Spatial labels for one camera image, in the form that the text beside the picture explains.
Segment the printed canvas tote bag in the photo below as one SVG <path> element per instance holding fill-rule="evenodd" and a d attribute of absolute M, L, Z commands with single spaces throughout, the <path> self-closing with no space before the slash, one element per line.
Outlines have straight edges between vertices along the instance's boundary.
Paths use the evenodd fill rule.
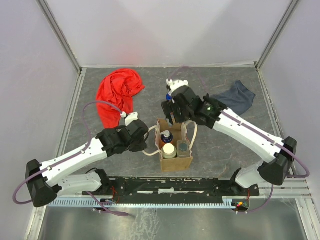
<path fill-rule="evenodd" d="M 193 136 L 191 140 L 189 140 L 187 137 L 187 127 L 189 124 L 194 125 Z M 174 123 L 172 126 L 170 126 L 165 119 L 159 118 L 157 120 L 156 125 L 149 128 L 150 132 L 152 130 L 155 131 L 154 143 L 157 147 L 157 150 L 152 153 L 143 151 L 143 154 L 145 154 L 148 157 L 159 155 L 160 167 L 162 172 L 177 172 L 187 170 L 193 161 L 192 148 L 197 137 L 198 125 L 195 122 L 187 121 L 185 123 Z M 160 133 L 166 130 L 169 130 L 173 134 L 173 141 L 171 144 L 173 144 L 176 147 L 176 149 L 177 141 L 184 140 L 189 142 L 190 157 L 179 158 L 176 154 L 176 157 L 172 159 L 163 158 L 162 148 L 160 148 Z"/>

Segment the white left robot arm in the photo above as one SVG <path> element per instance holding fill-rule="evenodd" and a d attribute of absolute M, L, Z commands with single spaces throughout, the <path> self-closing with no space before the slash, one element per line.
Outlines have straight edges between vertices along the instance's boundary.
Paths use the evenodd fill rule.
<path fill-rule="evenodd" d="M 126 151 L 141 152 L 147 148 L 145 136 L 149 128 L 140 119 L 127 126 L 105 128 L 90 142 L 58 158 L 40 163 L 33 159 L 26 164 L 25 180 L 34 207 L 53 202 L 63 190 L 59 182 L 81 168 Z"/>

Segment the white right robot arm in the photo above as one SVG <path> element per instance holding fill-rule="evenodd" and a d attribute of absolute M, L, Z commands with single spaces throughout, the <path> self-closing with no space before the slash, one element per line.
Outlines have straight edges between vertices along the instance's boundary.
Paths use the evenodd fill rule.
<path fill-rule="evenodd" d="M 233 181 L 241 188 L 268 182 L 281 186 L 294 162 L 297 141 L 269 134 L 238 116 L 231 108 L 209 95 L 200 98 L 187 81 L 177 80 L 167 87 L 169 100 L 161 106 L 169 124 L 192 121 L 198 126 L 223 133 L 260 157 L 260 161 L 240 168 Z"/>

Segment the white cap cream bottle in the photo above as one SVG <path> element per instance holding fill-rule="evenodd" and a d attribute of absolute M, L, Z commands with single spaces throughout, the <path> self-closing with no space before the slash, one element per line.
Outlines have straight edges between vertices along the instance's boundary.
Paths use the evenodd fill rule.
<path fill-rule="evenodd" d="M 177 155 L 176 147 L 171 143 L 166 143 L 162 147 L 162 156 L 164 159 L 173 159 Z"/>

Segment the square clear dark-cap bottle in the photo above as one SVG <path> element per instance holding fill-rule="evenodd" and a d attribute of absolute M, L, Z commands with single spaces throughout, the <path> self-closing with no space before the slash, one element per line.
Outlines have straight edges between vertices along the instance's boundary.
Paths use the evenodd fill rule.
<path fill-rule="evenodd" d="M 178 158 L 190 157 L 190 144 L 187 140 L 178 140 L 176 150 Z"/>

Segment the red cloth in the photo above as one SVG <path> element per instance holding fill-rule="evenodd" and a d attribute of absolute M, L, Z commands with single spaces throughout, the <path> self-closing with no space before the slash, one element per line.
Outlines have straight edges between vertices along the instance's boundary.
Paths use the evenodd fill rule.
<path fill-rule="evenodd" d="M 144 88 L 142 78 L 133 69 L 120 68 L 107 75 L 101 81 L 95 97 L 103 127 L 115 128 L 119 125 L 121 112 L 132 113 L 133 96 Z"/>

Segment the dark blue cloth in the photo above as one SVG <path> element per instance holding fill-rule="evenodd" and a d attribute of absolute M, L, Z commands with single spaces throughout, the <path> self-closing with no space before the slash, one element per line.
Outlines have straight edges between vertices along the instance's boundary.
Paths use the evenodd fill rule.
<path fill-rule="evenodd" d="M 225 104 L 240 116 L 252 107 L 256 95 L 247 89 L 240 80 L 236 80 L 228 90 L 213 94 L 211 97 Z"/>

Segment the right aluminium frame post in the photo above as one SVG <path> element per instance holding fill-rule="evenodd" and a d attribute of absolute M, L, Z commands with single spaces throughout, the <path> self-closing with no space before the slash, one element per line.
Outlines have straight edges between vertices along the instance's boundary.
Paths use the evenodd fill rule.
<path fill-rule="evenodd" d="M 292 15 L 294 14 L 295 10 L 297 9 L 300 0 L 290 0 L 289 4 L 284 11 L 279 23 L 277 24 L 275 30 L 273 31 L 266 47 L 264 48 L 259 60 L 255 63 L 255 68 L 259 71 L 263 65 L 265 64 L 267 58 L 269 57 L 270 53 L 272 52 L 273 48 L 275 47 L 277 41 L 279 40 L 282 32 L 285 30 L 288 22 L 290 21 Z"/>

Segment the aluminium frame post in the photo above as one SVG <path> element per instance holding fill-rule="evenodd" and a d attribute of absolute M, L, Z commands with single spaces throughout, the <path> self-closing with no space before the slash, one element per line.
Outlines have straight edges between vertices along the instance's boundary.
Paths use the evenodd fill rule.
<path fill-rule="evenodd" d="M 71 61 L 73 67 L 76 69 L 77 72 L 82 71 L 82 67 L 78 63 L 75 54 L 73 53 L 63 31 L 58 25 L 58 22 L 46 0 L 36 0 L 37 4 L 39 5 L 42 13 L 44 14 L 47 22 L 49 23 L 51 29 L 53 30 L 54 34 L 56 35 L 58 41 L 60 42 L 63 50 L 65 51 L 66 55 L 68 56 L 69 60 Z"/>
<path fill-rule="evenodd" d="M 290 21 L 292 15 L 294 14 L 295 10 L 297 9 L 300 0 L 290 0 L 289 4 L 284 11 L 279 23 L 277 24 L 275 30 L 273 31 L 266 47 L 264 48 L 259 60 L 255 63 L 255 68 L 259 71 L 263 65 L 265 64 L 267 58 L 269 57 L 270 53 L 272 52 L 273 48 L 275 47 L 277 41 L 279 40 L 282 32 L 285 30 L 288 22 Z"/>

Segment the left aluminium frame post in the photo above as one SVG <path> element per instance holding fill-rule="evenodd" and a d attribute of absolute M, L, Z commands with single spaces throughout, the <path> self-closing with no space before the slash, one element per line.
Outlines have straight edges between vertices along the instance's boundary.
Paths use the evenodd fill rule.
<path fill-rule="evenodd" d="M 76 69 L 77 72 L 82 71 L 82 67 L 78 63 L 75 54 L 73 53 L 63 31 L 58 25 L 58 22 L 46 0 L 36 0 L 37 4 L 39 5 L 42 13 L 44 14 L 47 22 L 49 23 L 51 29 L 53 30 L 54 34 L 56 35 L 58 41 L 60 42 L 63 50 L 65 51 L 66 55 L 68 56 L 69 60 L 71 61 L 73 67 Z"/>

